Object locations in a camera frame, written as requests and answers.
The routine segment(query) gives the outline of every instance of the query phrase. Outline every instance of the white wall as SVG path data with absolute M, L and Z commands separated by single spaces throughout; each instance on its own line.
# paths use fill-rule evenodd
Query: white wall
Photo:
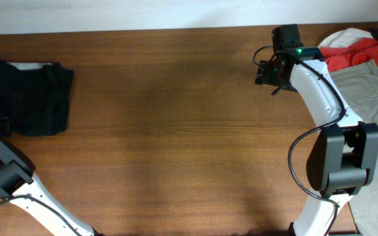
M 0 34 L 378 21 L 378 0 L 0 0 Z

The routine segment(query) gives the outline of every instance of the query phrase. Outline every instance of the cloth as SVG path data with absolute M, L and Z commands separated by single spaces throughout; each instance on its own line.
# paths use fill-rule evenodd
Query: cloth
M 370 32 L 355 28 L 349 28 L 346 30 L 338 31 L 336 33 L 332 33 L 330 36 L 325 38 L 318 47 L 349 47 L 363 38 L 373 39 L 373 36 Z
M 374 60 L 331 73 L 345 101 L 364 122 L 378 124 L 378 68 Z M 354 221 L 365 236 L 378 236 L 378 158 L 374 179 L 350 201 Z
M 346 48 L 321 48 L 326 58 L 329 72 L 355 66 L 371 59 L 378 66 L 378 41 L 375 39 L 361 39 Z
M 0 119 L 9 119 L 4 134 L 13 130 L 25 136 L 44 136 L 66 130 L 73 76 L 72 70 L 59 63 L 0 60 Z

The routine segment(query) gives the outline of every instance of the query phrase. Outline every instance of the wire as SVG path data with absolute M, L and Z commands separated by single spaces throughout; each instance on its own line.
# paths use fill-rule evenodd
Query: wire
M 288 56 L 291 56 L 292 58 L 294 58 L 294 60 L 296 61 L 296 63 L 298 64 L 301 64 L 302 66 L 304 66 L 305 68 L 309 69 L 311 72 L 313 72 L 314 74 L 316 74 L 318 76 L 319 79 L 321 79 L 326 85 L 327 87 L 329 88 L 329 90 L 333 93 L 333 95 L 336 97 L 340 107 L 341 107 L 341 112 L 339 113 L 339 116 L 338 118 L 334 119 L 333 121 L 330 121 L 326 124 L 323 124 L 323 125 L 320 125 L 316 128 L 312 128 L 311 130 L 303 133 L 302 135 L 300 135 L 298 138 L 296 138 L 294 140 L 294 142 L 292 143 L 292 145 L 289 147 L 289 150 L 288 150 L 288 168 L 289 168 L 289 171 L 295 181 L 295 183 L 305 192 L 307 193 L 308 195 L 310 195 L 311 197 L 315 198 L 315 199 L 318 199 L 318 200 L 321 200 L 321 201 L 325 201 L 325 202 L 328 202 L 328 203 L 331 203 L 333 205 L 333 217 L 332 217 L 332 221 L 331 223 L 329 224 L 329 227 L 327 228 L 324 236 L 326 236 L 333 224 L 335 223 L 335 220 L 336 220 L 336 217 L 338 215 L 338 210 L 339 210 L 339 205 L 337 202 L 331 200 L 331 199 L 327 199 L 327 198 L 323 198 L 323 197 L 320 197 L 319 195 L 316 195 L 314 193 L 312 193 L 310 190 L 308 190 L 307 188 L 304 187 L 304 185 L 302 185 L 302 183 L 300 182 L 300 180 L 298 179 L 297 175 L 295 174 L 295 171 L 294 171 L 294 168 L 293 168 L 293 158 L 292 158 L 292 154 L 293 154 L 293 150 L 295 148 L 295 146 L 305 137 L 307 137 L 308 135 L 318 131 L 318 130 L 321 130 L 325 127 L 328 127 L 328 126 L 331 126 L 333 124 L 336 124 L 338 123 L 344 116 L 345 116 L 345 113 L 347 112 L 346 109 L 345 109 L 345 106 L 343 104 L 343 101 L 341 99 L 341 97 L 339 96 L 338 92 L 335 90 L 335 88 L 333 88 L 332 84 L 319 72 L 317 72 L 315 69 L 313 69 L 311 66 L 309 66 L 308 64 L 306 64 L 305 62 L 303 62 L 302 60 L 300 60 L 298 57 L 296 57 L 295 55 L 291 54 L 290 52 L 287 52 L 287 51 L 284 51 L 284 50 L 280 50 L 280 51 L 277 51 L 275 52 L 271 58 L 267 61 L 267 62 L 263 62 L 263 63 L 257 63 L 256 62 L 256 54 L 262 50 L 263 48 L 265 47 L 262 47 L 260 48 L 259 50 L 257 50 L 253 56 L 253 63 L 255 63 L 256 65 L 258 66 L 265 66 L 269 63 L 272 62 L 272 60 L 275 58 L 275 56 L 277 55 L 280 55 L 280 54 L 284 54 L 284 55 L 288 55 Z
M 3 201 L 0 202 L 0 206 L 2 205 L 5 205 L 15 199 L 29 199 L 31 200 L 32 202 L 36 202 L 37 204 L 41 205 L 42 207 L 45 207 L 46 209 L 50 210 L 53 214 L 55 214 L 56 216 L 58 216 L 77 236 L 81 236 L 78 231 L 76 229 L 74 229 L 74 227 L 71 226 L 71 224 L 59 213 L 57 212 L 55 209 L 53 209 L 52 207 L 46 205 L 45 203 L 42 203 L 41 201 L 37 200 L 36 198 L 32 197 L 32 196 L 29 196 L 29 195 L 19 195 L 19 196 L 16 196 L 16 197 L 9 197 Z
M 263 49 L 270 49 L 270 48 L 272 48 L 272 47 L 273 47 L 272 45 L 268 45 L 268 46 L 263 46 L 263 47 L 261 47 L 260 49 L 256 50 L 256 52 L 253 54 L 253 63 L 255 63 L 255 64 L 258 65 L 258 66 L 261 66 L 261 63 L 258 63 L 258 62 L 256 61 L 256 55 L 257 55 L 260 51 L 262 51 Z

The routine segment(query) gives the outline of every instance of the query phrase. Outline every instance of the black cloth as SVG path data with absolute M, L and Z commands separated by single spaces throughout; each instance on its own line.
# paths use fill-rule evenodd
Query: black cloth
M 25 136 L 55 135 L 66 130 L 74 71 L 59 63 L 20 70 L 0 60 L 0 120 Z

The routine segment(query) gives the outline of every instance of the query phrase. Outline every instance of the wooden table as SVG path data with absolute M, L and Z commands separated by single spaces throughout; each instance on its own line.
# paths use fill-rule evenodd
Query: wooden table
M 351 26 L 378 24 L 300 26 L 301 38 L 317 45 Z M 75 70 L 68 130 L 9 141 L 61 203 L 107 236 L 284 231 L 307 198 L 287 150 L 314 123 L 297 93 L 254 84 L 252 53 L 271 44 L 273 28 L 1 35 L 2 59 Z M 304 183 L 315 139 L 293 156 Z M 347 206 L 333 230 L 356 230 Z M 50 233 L 6 205 L 0 235 Z

